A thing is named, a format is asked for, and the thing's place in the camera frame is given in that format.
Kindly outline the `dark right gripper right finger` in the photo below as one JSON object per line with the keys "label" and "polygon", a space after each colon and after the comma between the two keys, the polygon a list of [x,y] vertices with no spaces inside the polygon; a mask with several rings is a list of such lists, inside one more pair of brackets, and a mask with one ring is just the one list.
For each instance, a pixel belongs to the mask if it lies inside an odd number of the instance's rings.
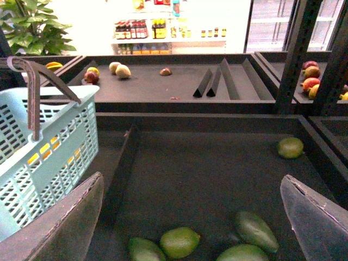
{"label": "dark right gripper right finger", "polygon": [[306,260],[347,260],[347,210],[291,175],[281,198]]}

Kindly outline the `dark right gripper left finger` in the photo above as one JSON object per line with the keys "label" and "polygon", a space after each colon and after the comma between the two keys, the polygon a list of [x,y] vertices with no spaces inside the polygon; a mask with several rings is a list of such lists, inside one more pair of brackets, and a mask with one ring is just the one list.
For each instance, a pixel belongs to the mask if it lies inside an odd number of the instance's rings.
{"label": "dark right gripper left finger", "polygon": [[1,242],[1,260],[84,260],[100,215],[97,172],[26,227]]}

